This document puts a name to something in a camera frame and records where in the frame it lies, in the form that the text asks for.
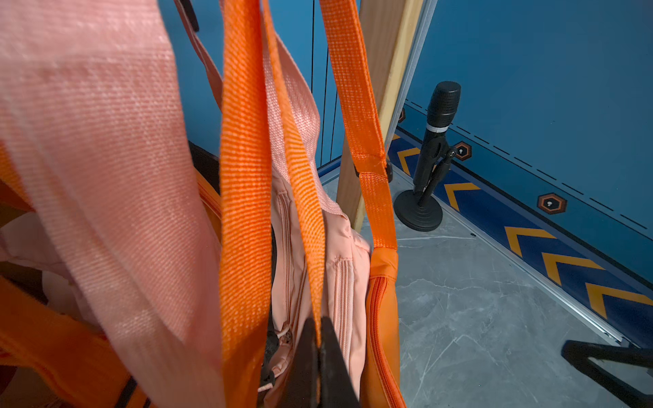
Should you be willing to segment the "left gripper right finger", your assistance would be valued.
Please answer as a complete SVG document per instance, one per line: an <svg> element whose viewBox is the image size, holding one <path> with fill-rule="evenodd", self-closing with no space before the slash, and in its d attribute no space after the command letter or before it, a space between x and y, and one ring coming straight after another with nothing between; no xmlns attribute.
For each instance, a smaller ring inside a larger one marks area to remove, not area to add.
<svg viewBox="0 0 653 408"><path fill-rule="evenodd" d="M321 318L320 400L323 408L360 408L331 319Z"/></svg>

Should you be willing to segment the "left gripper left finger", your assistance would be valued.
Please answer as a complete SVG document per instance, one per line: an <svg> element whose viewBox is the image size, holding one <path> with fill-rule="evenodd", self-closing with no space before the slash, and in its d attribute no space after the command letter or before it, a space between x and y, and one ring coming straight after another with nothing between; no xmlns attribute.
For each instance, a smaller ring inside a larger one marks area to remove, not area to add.
<svg viewBox="0 0 653 408"><path fill-rule="evenodd" d="M287 382L278 403L279 408L317 408L319 360L316 323L309 318L304 323Z"/></svg>

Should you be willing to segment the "pink rectangular waist bag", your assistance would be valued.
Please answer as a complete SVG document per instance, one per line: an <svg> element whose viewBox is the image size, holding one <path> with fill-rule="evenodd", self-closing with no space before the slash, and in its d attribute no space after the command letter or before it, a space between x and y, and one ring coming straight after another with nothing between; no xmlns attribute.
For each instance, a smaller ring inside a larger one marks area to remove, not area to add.
<svg viewBox="0 0 653 408"><path fill-rule="evenodd" d="M209 220L223 247L223 370L229 407L278 407L304 323L331 319L357 397L366 358L370 249L325 193L316 173L320 119L299 68L263 26L236 26L263 49L240 70L253 74L247 93L267 111L231 117L233 130L253 125L251 142L228 146L227 171L203 149L190 149Z"/></svg>

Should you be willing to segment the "orange crescent sling bag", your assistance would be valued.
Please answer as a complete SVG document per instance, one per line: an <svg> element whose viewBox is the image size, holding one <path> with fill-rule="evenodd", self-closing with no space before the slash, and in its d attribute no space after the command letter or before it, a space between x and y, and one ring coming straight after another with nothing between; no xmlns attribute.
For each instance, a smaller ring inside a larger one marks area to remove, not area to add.
<svg viewBox="0 0 653 408"><path fill-rule="evenodd" d="M321 13L372 242L319 180L312 93L265 1L224 1L224 65L178 12L221 110L191 158L155 1L1 4L1 364L74 407L403 407L384 136L356 3Z"/></svg>

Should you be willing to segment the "pink crescent sling bag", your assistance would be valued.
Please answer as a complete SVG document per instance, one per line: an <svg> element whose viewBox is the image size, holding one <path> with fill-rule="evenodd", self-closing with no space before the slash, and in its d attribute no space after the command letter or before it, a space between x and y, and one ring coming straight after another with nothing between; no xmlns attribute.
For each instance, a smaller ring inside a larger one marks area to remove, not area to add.
<svg viewBox="0 0 653 408"><path fill-rule="evenodd" d="M155 1L1 4L1 258L61 275L93 325L1 283L1 362L76 407L222 407L221 246Z"/></svg>

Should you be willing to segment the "black microphone on stand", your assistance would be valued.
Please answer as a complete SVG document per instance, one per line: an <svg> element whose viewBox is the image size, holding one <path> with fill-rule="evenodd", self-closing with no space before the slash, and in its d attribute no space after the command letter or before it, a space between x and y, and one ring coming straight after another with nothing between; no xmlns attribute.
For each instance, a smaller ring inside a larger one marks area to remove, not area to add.
<svg viewBox="0 0 653 408"><path fill-rule="evenodd" d="M457 113L461 92L460 84L445 81L437 84L431 96L413 189L401 192L394 201L399 221L412 230L434 231L442 222L442 208L433 193L456 156L447 143L446 133Z"/></svg>

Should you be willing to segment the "wooden garment rack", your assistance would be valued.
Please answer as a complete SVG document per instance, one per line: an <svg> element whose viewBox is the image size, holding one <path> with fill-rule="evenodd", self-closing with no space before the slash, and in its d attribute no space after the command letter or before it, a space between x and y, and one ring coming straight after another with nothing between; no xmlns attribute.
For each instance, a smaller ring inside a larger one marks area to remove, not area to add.
<svg viewBox="0 0 653 408"><path fill-rule="evenodd" d="M382 136L387 145L392 138L390 124L423 4L423 0L361 2L360 21L367 65ZM347 142L343 147L337 202L350 219L352 229L360 231L365 219L365 204Z"/></svg>

